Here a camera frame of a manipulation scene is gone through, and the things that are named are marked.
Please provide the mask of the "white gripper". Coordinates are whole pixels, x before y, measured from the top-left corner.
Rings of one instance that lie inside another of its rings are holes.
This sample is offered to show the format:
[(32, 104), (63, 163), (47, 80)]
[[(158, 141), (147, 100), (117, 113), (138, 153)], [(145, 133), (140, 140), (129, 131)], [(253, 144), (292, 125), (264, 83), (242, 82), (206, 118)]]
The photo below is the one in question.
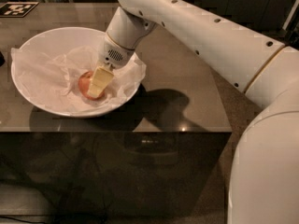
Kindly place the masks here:
[(110, 70), (123, 68), (128, 64), (134, 52), (133, 49), (123, 48), (107, 34), (103, 34), (98, 46), (97, 64), (99, 66), (94, 70), (90, 79), (87, 95), (93, 99), (99, 98), (114, 77)]

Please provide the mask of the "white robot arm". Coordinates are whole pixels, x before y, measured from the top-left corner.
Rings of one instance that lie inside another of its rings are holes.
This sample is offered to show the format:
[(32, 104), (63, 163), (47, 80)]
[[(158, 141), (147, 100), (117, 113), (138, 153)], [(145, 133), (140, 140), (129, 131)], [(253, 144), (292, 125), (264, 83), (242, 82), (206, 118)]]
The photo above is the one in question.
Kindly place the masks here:
[(118, 0), (101, 46), (115, 68), (154, 24), (263, 108), (242, 134), (227, 224), (299, 224), (299, 51), (182, 0)]

